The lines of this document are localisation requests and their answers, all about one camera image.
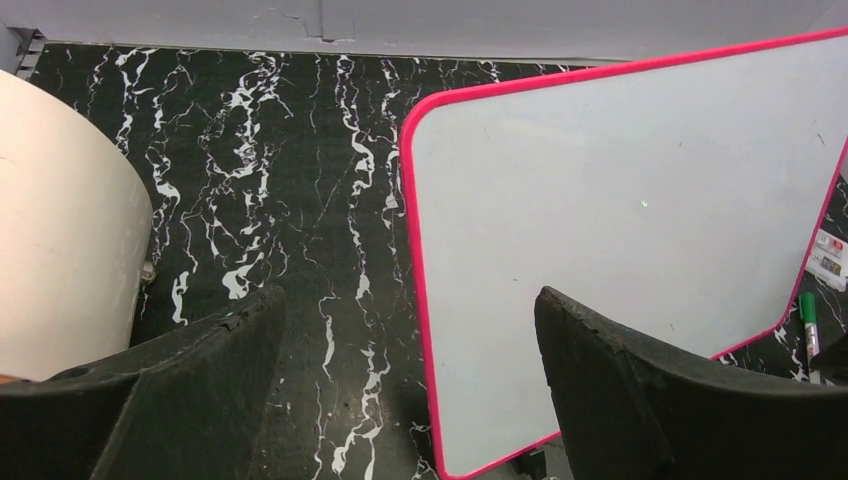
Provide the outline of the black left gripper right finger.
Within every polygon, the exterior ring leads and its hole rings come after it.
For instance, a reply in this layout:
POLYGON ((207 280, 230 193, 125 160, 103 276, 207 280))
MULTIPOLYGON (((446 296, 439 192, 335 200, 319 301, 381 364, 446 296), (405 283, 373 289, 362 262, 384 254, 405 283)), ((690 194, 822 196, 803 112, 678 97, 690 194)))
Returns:
POLYGON ((847 390, 724 365, 546 287, 535 329, 577 479, 843 479, 847 390))

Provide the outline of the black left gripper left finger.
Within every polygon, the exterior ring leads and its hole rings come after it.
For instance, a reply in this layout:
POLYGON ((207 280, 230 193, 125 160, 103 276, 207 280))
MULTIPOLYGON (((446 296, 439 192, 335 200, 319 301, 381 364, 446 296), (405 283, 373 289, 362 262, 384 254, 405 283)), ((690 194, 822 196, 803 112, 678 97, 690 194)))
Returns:
POLYGON ((286 330, 283 288, 124 352, 1 387, 5 479, 243 479, 286 330))

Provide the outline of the pink framed whiteboard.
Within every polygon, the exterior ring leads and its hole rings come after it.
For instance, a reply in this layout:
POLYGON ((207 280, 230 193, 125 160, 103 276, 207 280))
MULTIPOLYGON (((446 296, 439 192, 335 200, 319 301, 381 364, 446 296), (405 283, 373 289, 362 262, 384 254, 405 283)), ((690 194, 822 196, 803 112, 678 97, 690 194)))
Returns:
POLYGON ((706 358, 775 329, 846 149, 842 27, 419 101, 400 164, 439 475, 558 435, 545 286, 706 358))

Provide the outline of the green white marker pen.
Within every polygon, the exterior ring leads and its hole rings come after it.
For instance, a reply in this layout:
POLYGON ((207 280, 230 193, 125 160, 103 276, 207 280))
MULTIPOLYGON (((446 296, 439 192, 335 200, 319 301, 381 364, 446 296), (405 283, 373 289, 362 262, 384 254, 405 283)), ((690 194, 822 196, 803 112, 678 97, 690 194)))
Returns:
POLYGON ((820 352, 815 296, 812 293, 803 293, 797 300, 799 315, 804 326, 809 382, 821 384, 821 375, 812 365, 813 359, 820 352))

